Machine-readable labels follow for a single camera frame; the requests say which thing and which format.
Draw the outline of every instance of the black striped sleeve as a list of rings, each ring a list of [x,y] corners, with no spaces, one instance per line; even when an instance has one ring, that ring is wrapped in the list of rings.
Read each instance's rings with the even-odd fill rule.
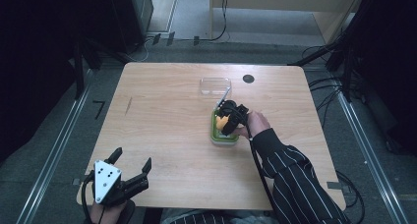
[[[279,223],[350,223],[302,152],[284,145],[273,129],[257,134],[253,142],[265,176],[274,179],[272,205]]]

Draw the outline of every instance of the person's left hand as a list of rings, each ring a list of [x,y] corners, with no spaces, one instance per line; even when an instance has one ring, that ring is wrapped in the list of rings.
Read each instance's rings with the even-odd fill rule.
[[[117,220],[119,220],[120,213],[125,208],[126,203],[127,201],[117,206],[106,207],[103,213],[104,206],[94,202],[92,204],[89,217],[91,218],[92,223],[115,224],[117,223]]]

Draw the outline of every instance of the background desk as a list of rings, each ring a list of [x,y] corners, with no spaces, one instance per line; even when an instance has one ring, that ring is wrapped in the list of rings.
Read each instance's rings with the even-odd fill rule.
[[[255,81],[243,82],[244,75]],[[123,154],[115,164],[122,180],[139,173],[149,157],[149,189],[132,200],[139,206],[270,209],[252,158],[241,138],[232,147],[209,139],[217,97],[199,93],[200,79],[229,78],[231,98],[266,115],[280,139],[310,157],[321,185],[345,208],[328,146],[304,72],[299,67],[220,64],[128,64],[113,96],[89,162]],[[87,191],[92,203],[91,190]]]
[[[330,43],[340,34],[346,19],[360,2],[361,0],[228,0],[227,8],[314,12],[325,43]],[[221,8],[222,4],[223,0],[209,0],[210,33],[212,9]]]

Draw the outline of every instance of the wooden table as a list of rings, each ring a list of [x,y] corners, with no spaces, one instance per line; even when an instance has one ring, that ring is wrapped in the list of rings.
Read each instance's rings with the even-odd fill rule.
[[[246,84],[243,76],[255,81]],[[115,164],[126,181],[141,173],[149,157],[149,189],[133,197],[138,206],[271,209],[249,143],[211,143],[210,114],[219,96],[200,92],[201,78],[231,79],[231,99],[266,115],[279,138],[310,157],[321,185],[345,208],[328,146],[299,67],[130,63],[113,96],[89,162],[121,146]],[[87,191],[92,203],[91,190]]]
[[[325,43],[340,34],[348,16],[356,12],[362,0],[228,0],[227,8],[256,10],[285,10],[313,12]],[[209,0],[210,33],[212,9],[221,8],[223,0]]]

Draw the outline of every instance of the floor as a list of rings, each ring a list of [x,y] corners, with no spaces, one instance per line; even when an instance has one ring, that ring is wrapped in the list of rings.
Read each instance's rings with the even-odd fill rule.
[[[172,7],[173,1],[166,7]],[[194,36],[208,38],[208,0],[177,0],[172,17],[165,16],[157,32],[162,37],[175,31],[174,41],[163,38],[158,44],[148,42],[144,48],[131,53],[130,57],[147,62],[198,62],[198,63],[292,63],[324,44],[312,15],[308,13],[249,12],[232,9],[227,11],[228,32],[217,43],[192,42]],[[217,12],[215,31],[222,29],[222,17]],[[103,66],[89,73],[89,93],[79,106],[81,110],[74,122],[72,133],[65,141],[58,141],[60,130],[77,102],[75,87],[71,87],[43,122],[33,139],[9,157],[0,167],[0,223],[81,223],[84,219],[76,202],[89,157],[99,135],[109,102],[117,86],[123,66],[102,56]],[[308,82],[328,77],[324,68],[327,56],[304,67]],[[332,94],[333,89],[312,91],[316,105]],[[105,101],[101,114],[96,117],[99,105]],[[389,203],[372,172],[373,161],[361,150],[360,141],[354,134],[345,108],[337,98],[329,105],[327,113],[319,110],[318,116],[326,123],[324,133],[336,170],[343,172],[355,184],[365,201],[366,215],[363,223],[398,223],[388,210]],[[388,152],[382,133],[376,126],[369,109],[360,99],[351,103],[361,126],[366,132],[373,151],[378,156],[383,175],[394,190],[395,197],[408,217],[409,223],[417,220],[417,159],[415,156],[396,155]],[[50,152],[63,144],[55,154],[57,163],[44,167]],[[49,168],[50,177],[39,180],[39,174]],[[36,190],[36,184],[48,184],[44,190]],[[354,200],[351,191],[345,191],[347,202]],[[138,207],[131,223],[142,223],[144,207]],[[357,204],[346,209],[353,222],[360,217]]]

